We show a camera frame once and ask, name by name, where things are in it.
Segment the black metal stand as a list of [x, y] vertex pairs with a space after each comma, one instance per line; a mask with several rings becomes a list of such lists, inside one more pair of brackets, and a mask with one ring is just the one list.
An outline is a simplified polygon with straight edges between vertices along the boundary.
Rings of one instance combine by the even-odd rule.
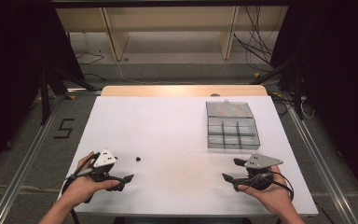
[[303, 119], [301, 109], [301, 88], [302, 88], [302, 68], [296, 59], [288, 59], [272, 71], [266, 73], [262, 77], [258, 77], [251, 85], [261, 85], [265, 81], [281, 74], [278, 88], [280, 91], [288, 91], [290, 88], [294, 90], [294, 108], [297, 116]]
[[50, 117], [48, 88], [51, 88], [58, 96], [67, 96], [69, 91], [63, 84], [64, 79], [67, 79], [88, 91], [97, 91], [96, 87], [87, 83], [83, 78], [76, 77], [61, 68], [51, 67], [43, 70], [39, 76], [40, 96], [42, 102], [42, 125], [44, 125]]

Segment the clear plastic compartment box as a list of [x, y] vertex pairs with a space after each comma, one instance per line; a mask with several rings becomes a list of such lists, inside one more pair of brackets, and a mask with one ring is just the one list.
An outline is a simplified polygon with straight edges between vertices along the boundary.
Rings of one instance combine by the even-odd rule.
[[257, 150], [254, 114], [246, 102], [207, 102], [208, 148]]

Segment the wooden table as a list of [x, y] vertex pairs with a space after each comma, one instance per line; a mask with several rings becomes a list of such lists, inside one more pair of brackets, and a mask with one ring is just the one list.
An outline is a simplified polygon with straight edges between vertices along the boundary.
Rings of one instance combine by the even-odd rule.
[[261, 85], [106, 86], [101, 96], [267, 96]]

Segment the aluminium floor rail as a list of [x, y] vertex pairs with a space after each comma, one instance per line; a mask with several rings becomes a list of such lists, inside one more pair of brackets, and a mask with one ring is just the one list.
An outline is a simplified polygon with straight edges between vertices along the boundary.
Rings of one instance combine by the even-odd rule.
[[42, 124], [38, 125], [37, 130], [30, 134], [32, 143], [21, 154], [20, 162], [14, 165], [12, 161], [5, 161], [0, 165], [1, 168], [4, 168], [5, 164], [7, 165], [1, 173], [1, 178], [5, 178], [7, 183], [0, 185], [0, 224], [5, 222], [7, 214], [21, 191], [21, 186], [47, 137], [51, 123], [64, 100], [64, 96], [56, 96], [51, 102], [49, 101], [51, 103], [49, 115]]
[[358, 218], [352, 209], [349, 200], [345, 196], [343, 190], [339, 186], [338, 182], [333, 176], [327, 162], [323, 158], [319, 148], [314, 142], [310, 131], [303, 120], [301, 120], [296, 111], [290, 107], [288, 109], [290, 117], [293, 123], [296, 125], [296, 129], [299, 132], [307, 151], [310, 154], [312, 161], [318, 171], [322, 181], [341, 217], [344, 224], [358, 224]]

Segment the black curtain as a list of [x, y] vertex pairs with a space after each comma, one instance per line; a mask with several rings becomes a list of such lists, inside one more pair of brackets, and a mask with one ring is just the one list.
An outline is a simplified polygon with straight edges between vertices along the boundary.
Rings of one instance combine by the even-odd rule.
[[0, 151], [38, 94], [40, 76], [62, 87], [57, 69], [84, 77], [51, 0], [0, 0]]
[[358, 0], [293, 0], [271, 63], [289, 58], [302, 35], [303, 89], [358, 180]]

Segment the person's right hand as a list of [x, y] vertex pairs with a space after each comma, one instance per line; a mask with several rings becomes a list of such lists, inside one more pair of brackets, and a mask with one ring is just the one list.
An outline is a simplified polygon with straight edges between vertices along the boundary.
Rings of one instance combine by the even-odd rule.
[[291, 212], [296, 211], [293, 207], [289, 192], [275, 184], [271, 184], [267, 189], [257, 190], [246, 185], [238, 185], [238, 190], [247, 193], [260, 201], [270, 213], [283, 219]]

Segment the person's left hand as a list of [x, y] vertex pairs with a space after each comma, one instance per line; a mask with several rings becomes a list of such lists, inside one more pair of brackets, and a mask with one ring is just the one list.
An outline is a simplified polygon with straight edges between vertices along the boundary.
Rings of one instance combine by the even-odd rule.
[[58, 200], [70, 207], [75, 207], [87, 201], [95, 192], [111, 189], [119, 184], [116, 180], [94, 182], [89, 176], [81, 176], [74, 180]]

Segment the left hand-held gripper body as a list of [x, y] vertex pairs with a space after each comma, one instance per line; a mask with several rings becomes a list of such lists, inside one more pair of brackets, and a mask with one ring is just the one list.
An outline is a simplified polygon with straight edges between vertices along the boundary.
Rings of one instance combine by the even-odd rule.
[[97, 158], [90, 164], [89, 177], [96, 182], [108, 180], [110, 170], [115, 165], [117, 158], [108, 150], [104, 149], [96, 154]]

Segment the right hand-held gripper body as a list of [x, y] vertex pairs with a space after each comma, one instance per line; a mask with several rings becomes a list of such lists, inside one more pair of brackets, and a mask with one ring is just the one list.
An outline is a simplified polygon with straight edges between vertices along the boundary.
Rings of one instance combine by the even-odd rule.
[[244, 165], [250, 179], [249, 186], [258, 190], [268, 188], [273, 181], [270, 167], [279, 164], [283, 164], [283, 161], [258, 153], [252, 154]]

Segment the white board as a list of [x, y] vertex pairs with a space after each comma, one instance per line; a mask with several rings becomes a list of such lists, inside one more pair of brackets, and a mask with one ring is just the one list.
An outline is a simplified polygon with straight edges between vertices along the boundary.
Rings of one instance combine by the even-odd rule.
[[78, 214], [123, 217], [261, 217], [255, 198], [234, 190], [222, 174], [246, 174], [234, 164], [243, 150], [207, 145], [207, 97], [96, 99], [74, 158], [104, 148], [118, 157], [111, 173], [133, 175], [121, 191], [102, 190]]

